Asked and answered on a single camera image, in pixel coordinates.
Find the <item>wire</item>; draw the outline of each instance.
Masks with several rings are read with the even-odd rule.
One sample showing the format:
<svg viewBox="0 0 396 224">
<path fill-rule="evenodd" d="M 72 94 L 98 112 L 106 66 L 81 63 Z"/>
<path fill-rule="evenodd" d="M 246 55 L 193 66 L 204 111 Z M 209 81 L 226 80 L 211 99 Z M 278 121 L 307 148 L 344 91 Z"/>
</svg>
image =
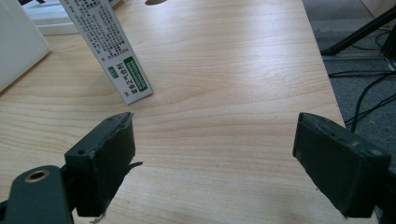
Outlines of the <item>wire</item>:
<svg viewBox="0 0 396 224">
<path fill-rule="evenodd" d="M 359 73 L 380 73 L 374 75 L 359 75 Z M 343 71 L 343 72 L 336 72 L 330 73 L 329 77 L 378 77 L 385 75 L 386 73 L 394 73 L 393 71 L 388 70 L 351 70 L 351 71 Z"/>
<path fill-rule="evenodd" d="M 374 82 L 370 83 L 363 90 L 363 92 L 361 93 L 361 96 L 359 97 L 359 100 L 356 104 L 355 115 L 352 118 L 347 119 L 345 121 L 346 126 L 352 125 L 351 131 L 353 133 L 356 130 L 356 126 L 357 126 L 359 120 L 365 118 L 370 113 L 377 110 L 378 108 L 380 108 L 384 105 L 387 105 L 387 104 L 396 100 L 396 93 L 394 93 L 393 95 L 382 100 L 379 104 L 373 106 L 372 108 L 365 110 L 363 112 L 360 112 L 361 102 L 362 102 L 365 94 L 368 92 L 368 90 L 370 90 L 374 85 L 378 84 L 385 78 L 390 77 L 390 76 L 395 76 L 395 75 L 396 75 L 396 71 L 384 71 L 384 70 L 371 70 L 371 71 L 370 70 L 351 70 L 351 71 L 343 71 L 343 72 L 336 72 L 336 73 L 329 74 L 329 77 L 332 77 L 332 78 L 338 78 L 338 77 L 380 77 L 380 78 L 376 79 Z"/>
<path fill-rule="evenodd" d="M 389 33 L 390 33 L 390 30 L 386 30 L 386 29 L 379 29 L 379 30 L 385 31 L 385 32 L 383 32 L 383 33 L 381 33 L 381 34 L 379 34 L 379 35 L 377 35 L 377 36 L 375 37 L 375 43 L 379 46 L 379 49 L 368 49 L 368 48 L 356 46 L 356 45 L 354 45 L 354 44 L 351 45 L 351 47 L 353 47 L 353 48 L 355 48 L 355 49 L 362 49 L 362 50 L 381 50 L 382 47 L 384 47 L 384 45 L 381 44 L 381 43 L 379 43 L 379 38 L 380 38 L 381 36 L 383 36 L 383 35 L 389 34 Z"/>
<path fill-rule="evenodd" d="M 391 95 L 391 96 L 388 97 L 387 99 L 382 100 L 379 104 L 373 106 L 372 108 L 370 108 L 370 109 L 368 109 L 368 110 L 365 110 L 365 111 L 359 113 L 358 121 L 361 120 L 361 119 L 363 119 L 363 118 L 365 118 L 365 117 L 368 116 L 370 113 L 372 113 L 373 111 L 377 110 L 378 108 L 380 108 L 380 107 L 382 107 L 382 106 L 384 106 L 384 105 L 387 105 L 387 104 L 389 104 L 389 103 L 392 103 L 392 102 L 395 101 L 395 100 L 396 100 L 396 93 L 394 93 L 393 95 Z M 351 119 L 347 119 L 347 120 L 345 121 L 345 125 L 346 125 L 346 126 L 351 125 L 351 124 L 352 124 L 351 121 L 352 121 L 353 119 L 354 119 L 354 117 L 352 117 Z"/>
<path fill-rule="evenodd" d="M 381 44 L 381 43 L 379 43 L 379 37 L 381 37 L 381 36 L 383 36 L 383 35 L 388 35 L 388 34 L 390 34 L 390 31 L 386 31 L 386 32 L 384 32 L 384 33 L 378 35 L 378 36 L 375 38 L 375 43 L 376 43 L 380 48 L 384 47 L 384 45 Z"/>
<path fill-rule="evenodd" d="M 394 73 L 390 73 L 390 74 L 386 74 L 384 76 L 382 76 L 381 78 L 375 80 L 374 82 L 370 83 L 370 85 L 368 85 L 364 91 L 361 93 L 361 96 L 359 97 L 359 100 L 356 104 L 356 108 L 355 108 L 355 116 L 353 117 L 352 120 L 352 126 L 350 128 L 350 131 L 352 131 L 353 133 L 356 130 L 356 126 L 358 124 L 358 118 L 359 118 L 359 110 L 361 109 L 361 102 L 363 101 L 364 96 L 366 95 L 367 91 L 370 90 L 374 85 L 378 84 L 379 82 L 381 82 L 382 80 L 384 80 L 385 78 L 391 76 Z"/>
<path fill-rule="evenodd" d="M 359 47 L 359 46 L 356 46 L 356 45 L 351 45 L 351 47 L 353 47 L 355 49 L 362 49 L 362 50 L 381 50 L 381 49 L 367 49 L 367 48 Z"/>
</svg>

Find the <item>wood grain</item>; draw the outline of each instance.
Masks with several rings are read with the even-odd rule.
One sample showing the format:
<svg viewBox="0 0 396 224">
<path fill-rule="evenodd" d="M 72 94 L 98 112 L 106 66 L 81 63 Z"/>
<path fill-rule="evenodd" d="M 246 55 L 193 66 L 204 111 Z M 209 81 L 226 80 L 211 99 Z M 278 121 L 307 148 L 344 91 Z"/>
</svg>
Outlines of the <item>wood grain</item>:
<svg viewBox="0 0 396 224">
<path fill-rule="evenodd" d="M 0 95 L 0 200 L 132 111 L 144 165 L 101 223 L 375 223 L 344 219 L 291 156 L 299 112 L 342 123 L 300 0 L 133 0 L 117 15 L 154 94 L 125 105 L 80 35 L 48 36 Z"/>
</svg>

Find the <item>floor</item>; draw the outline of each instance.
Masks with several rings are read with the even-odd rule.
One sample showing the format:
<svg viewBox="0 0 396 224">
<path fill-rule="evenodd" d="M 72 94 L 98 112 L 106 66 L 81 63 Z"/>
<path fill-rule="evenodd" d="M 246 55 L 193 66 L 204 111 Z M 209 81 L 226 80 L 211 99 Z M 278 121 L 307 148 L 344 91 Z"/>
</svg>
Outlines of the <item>floor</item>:
<svg viewBox="0 0 396 224">
<path fill-rule="evenodd" d="M 361 0 L 303 0 L 308 19 L 320 49 L 337 43 L 344 37 L 361 28 L 371 21 L 373 16 Z M 375 38 L 385 31 L 378 30 L 356 43 L 358 47 L 380 49 Z M 386 35 L 380 36 L 378 42 L 383 43 Z M 348 53 L 362 53 L 368 55 L 380 54 L 379 50 L 361 50 L 348 48 L 338 56 Z M 328 74 L 342 71 L 391 71 L 388 62 L 381 57 L 364 60 L 329 60 L 323 57 Z M 378 77 L 346 77 L 331 78 L 337 103 L 344 121 L 353 117 L 356 104 L 363 90 Z M 385 98 L 396 93 L 396 78 L 388 77 L 372 87 L 361 103 L 361 111 L 377 105 Z M 392 155 L 389 169 L 396 173 L 396 101 L 385 105 L 366 118 L 362 119 L 356 129 L 356 134 L 365 138 Z"/>
</svg>

